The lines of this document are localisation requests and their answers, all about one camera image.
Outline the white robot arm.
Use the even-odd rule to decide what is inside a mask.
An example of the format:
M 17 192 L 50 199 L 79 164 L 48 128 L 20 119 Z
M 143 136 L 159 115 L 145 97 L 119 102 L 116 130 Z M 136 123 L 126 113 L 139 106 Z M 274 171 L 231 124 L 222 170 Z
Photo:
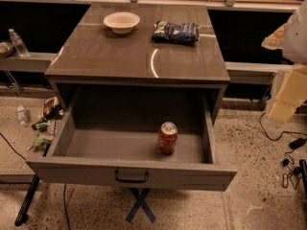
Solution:
M 278 71 L 272 80 L 267 118 L 276 124 L 288 122 L 307 101 L 307 18 L 306 10 L 297 10 L 288 21 L 267 36 L 261 46 L 281 50 L 282 57 L 294 65 Z

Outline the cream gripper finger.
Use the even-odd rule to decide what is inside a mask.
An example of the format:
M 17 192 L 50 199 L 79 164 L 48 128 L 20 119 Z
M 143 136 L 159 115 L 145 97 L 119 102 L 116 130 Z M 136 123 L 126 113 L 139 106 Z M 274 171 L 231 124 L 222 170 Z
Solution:
M 285 25 L 281 25 L 262 41 L 261 46 L 268 50 L 281 50 L 283 48 L 284 29 Z
M 307 65 L 295 64 L 273 78 L 268 117 L 279 124 L 289 121 L 307 101 Z

